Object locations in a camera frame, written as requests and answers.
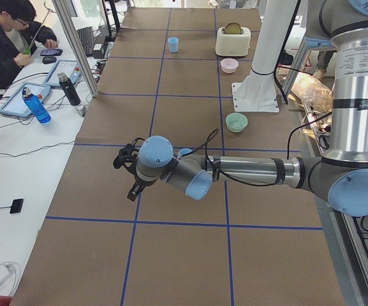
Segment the man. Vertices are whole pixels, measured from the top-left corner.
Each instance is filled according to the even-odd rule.
[[[33,21],[36,11],[29,0],[0,0],[0,89],[7,88],[20,70],[31,63],[29,48],[40,23]],[[56,36],[43,26],[36,37],[47,48],[56,48]],[[36,46],[31,46],[31,53]]]

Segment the white desk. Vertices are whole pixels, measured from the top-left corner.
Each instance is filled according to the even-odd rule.
[[[86,26],[85,20],[78,20],[77,27],[83,26]],[[64,50],[58,59],[75,59],[60,25],[55,26],[54,31],[58,37],[59,48]],[[41,62],[40,52],[43,49],[44,47],[38,47],[33,55],[33,63],[20,72],[17,80],[33,73],[50,71],[53,64],[45,65]],[[89,59],[91,67],[95,62],[95,59]],[[45,77],[46,75],[31,77],[23,82],[42,83]],[[21,84],[22,82],[14,84],[5,96],[12,94]],[[77,92],[82,104],[87,104],[86,100],[89,101],[91,96],[85,82],[78,84]],[[49,108],[62,96],[64,93],[61,89],[52,89],[45,101],[46,107]],[[17,155],[47,145],[74,141],[83,118],[66,98],[63,99],[62,105],[60,109],[50,112],[52,120],[47,125],[33,119],[25,126],[19,123],[18,119],[0,115],[0,126],[17,122],[0,129],[0,152]],[[0,263],[18,263],[20,272],[17,282],[29,259],[72,148],[73,144],[70,144],[20,157],[0,155],[0,207],[10,206],[14,199],[24,199],[19,214],[11,215],[9,209],[0,210]],[[1,286],[0,295],[9,294],[12,284],[13,279]]]

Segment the tablet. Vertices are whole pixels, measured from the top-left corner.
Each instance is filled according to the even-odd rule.
[[[77,61],[57,61],[43,83],[51,87],[60,87],[57,74],[61,72],[64,73],[71,80],[73,85],[76,84],[76,82],[82,75]]]
[[[39,100],[43,103],[44,100],[50,94],[50,86],[45,84],[35,83],[23,83],[12,96],[5,102],[1,108],[0,113],[7,116],[14,116],[20,118],[28,118],[32,115],[31,110],[26,106],[22,99],[22,89],[29,87],[31,92],[39,97]]]

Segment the white toaster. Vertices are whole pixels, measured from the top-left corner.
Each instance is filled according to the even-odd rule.
[[[242,34],[225,34],[224,27],[217,30],[215,51],[220,56],[246,56],[249,52],[250,30],[241,27]]]

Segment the black thermos bottle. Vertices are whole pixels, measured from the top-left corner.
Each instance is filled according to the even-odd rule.
[[[63,73],[58,73],[59,85],[62,87],[65,96],[73,106],[80,104],[80,98],[76,92],[75,86],[73,86],[71,80]]]

